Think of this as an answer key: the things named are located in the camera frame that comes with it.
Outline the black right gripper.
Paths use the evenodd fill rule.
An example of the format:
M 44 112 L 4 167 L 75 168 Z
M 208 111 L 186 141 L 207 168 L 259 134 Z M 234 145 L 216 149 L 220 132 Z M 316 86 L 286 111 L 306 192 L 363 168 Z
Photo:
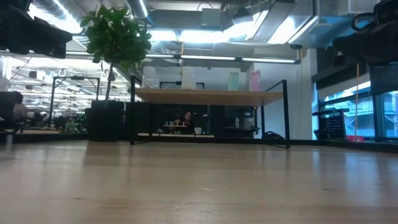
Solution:
M 337 52 L 358 62 L 387 64 L 398 62 L 398 21 L 373 30 L 337 37 L 333 40 Z

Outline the black metal rack frame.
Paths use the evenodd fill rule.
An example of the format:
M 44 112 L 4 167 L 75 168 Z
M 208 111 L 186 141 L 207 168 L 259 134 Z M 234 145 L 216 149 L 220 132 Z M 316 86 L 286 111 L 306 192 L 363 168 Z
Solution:
M 53 82 L 52 82 L 52 92 L 51 92 L 51 97 L 50 97 L 50 111 L 49 111 L 49 123 L 52 121 L 53 118 L 53 104 L 54 104 L 54 97 L 55 97 L 55 89 L 61 85 L 66 79 L 71 79 L 71 80 L 96 80 L 97 83 L 94 85 L 96 87 L 96 100 L 99 98 L 99 93 L 100 93 L 100 78 L 97 77 L 84 77 L 84 76 L 78 76 L 78 75 L 72 75 L 70 77 L 61 77 L 61 76 L 55 76 L 53 77 Z

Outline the black perforated panel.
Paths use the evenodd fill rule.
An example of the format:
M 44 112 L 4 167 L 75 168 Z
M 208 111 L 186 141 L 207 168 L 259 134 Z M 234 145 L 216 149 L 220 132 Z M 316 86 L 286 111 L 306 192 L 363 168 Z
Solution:
M 318 140 L 346 140 L 345 112 L 349 109 L 333 109 L 312 113 L 318 118 L 318 129 L 314 130 Z

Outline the green plant in black pot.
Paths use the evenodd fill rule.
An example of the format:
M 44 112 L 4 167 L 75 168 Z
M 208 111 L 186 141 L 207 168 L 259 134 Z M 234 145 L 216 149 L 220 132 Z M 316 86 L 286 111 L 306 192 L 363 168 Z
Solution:
M 81 18 L 88 39 L 86 52 L 92 62 L 109 65 L 104 100 L 95 100 L 87 110 L 88 139 L 94 142 L 113 142 L 123 129 L 124 103 L 111 101 L 111 84 L 115 80 L 116 66 L 124 70 L 142 65 L 147 51 L 152 48 L 152 35 L 145 27 L 128 16 L 128 9 L 101 6 Z

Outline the long ceiling light bar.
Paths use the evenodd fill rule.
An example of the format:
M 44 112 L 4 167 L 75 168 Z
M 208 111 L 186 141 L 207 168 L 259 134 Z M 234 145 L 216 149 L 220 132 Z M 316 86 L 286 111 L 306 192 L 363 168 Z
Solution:
M 176 59 L 176 60 L 219 60 L 227 62 L 253 62 L 253 63 L 278 63 L 300 64 L 301 60 L 283 58 L 252 58 L 252 57 L 225 57 L 209 55 L 178 55 L 178 54 L 146 54 L 149 59 Z

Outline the wooden shelf with black legs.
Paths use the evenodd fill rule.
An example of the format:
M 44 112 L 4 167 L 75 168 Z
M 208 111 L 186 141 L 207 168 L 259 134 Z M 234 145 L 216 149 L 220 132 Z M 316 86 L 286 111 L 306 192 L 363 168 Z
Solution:
M 136 96 L 144 101 L 155 104 L 255 106 L 261 109 L 268 104 L 283 99 L 285 139 L 282 141 L 282 144 L 286 149 L 289 149 L 291 146 L 286 80 L 277 82 L 266 91 L 170 90 L 136 88 L 135 84 L 132 84 L 130 94 L 131 115 L 134 114 L 134 100 Z

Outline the pink medicine bottle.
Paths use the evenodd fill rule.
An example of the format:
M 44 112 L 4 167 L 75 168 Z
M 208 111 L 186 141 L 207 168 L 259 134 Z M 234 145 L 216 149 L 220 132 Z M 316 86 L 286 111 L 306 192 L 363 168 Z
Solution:
M 260 91 L 261 84 L 261 71 L 252 70 L 249 77 L 249 90 L 250 91 Z

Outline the white hanging box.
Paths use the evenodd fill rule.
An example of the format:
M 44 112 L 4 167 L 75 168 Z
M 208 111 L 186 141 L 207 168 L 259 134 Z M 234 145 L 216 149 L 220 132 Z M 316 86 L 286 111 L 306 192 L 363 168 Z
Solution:
M 379 0 L 336 0 L 336 13 L 341 16 L 372 12 L 378 2 Z

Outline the black monitor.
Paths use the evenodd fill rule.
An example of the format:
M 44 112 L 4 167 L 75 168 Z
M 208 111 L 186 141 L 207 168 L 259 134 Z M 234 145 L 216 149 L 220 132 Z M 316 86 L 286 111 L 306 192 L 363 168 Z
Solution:
M 14 120 L 14 105 L 16 93 L 0 92 L 0 129 L 16 129 Z

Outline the green medicine bottle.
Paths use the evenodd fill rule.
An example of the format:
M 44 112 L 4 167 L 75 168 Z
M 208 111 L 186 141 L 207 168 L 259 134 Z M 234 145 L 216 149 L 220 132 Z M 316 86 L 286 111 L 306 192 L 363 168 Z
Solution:
M 228 75 L 228 90 L 238 91 L 239 90 L 239 72 L 232 71 Z

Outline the person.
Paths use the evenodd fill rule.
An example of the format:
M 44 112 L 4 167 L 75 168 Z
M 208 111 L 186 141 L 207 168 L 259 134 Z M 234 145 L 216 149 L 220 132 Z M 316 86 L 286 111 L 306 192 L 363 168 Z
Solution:
M 190 111 L 187 111 L 185 115 L 173 122 L 174 126 L 183 126 L 182 128 L 177 128 L 182 134 L 193 134 L 194 133 L 194 123 L 193 116 Z
M 16 120 L 22 121 L 28 118 L 27 108 L 23 104 L 23 95 L 18 91 L 13 91 L 14 94 L 14 107 L 13 107 L 13 117 Z

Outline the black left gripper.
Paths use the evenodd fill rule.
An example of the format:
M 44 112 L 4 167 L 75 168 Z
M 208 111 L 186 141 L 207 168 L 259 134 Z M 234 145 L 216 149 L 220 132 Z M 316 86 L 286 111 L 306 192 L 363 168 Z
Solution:
M 65 58 L 72 34 L 14 6 L 0 6 L 0 50 L 27 55 L 31 51 Z

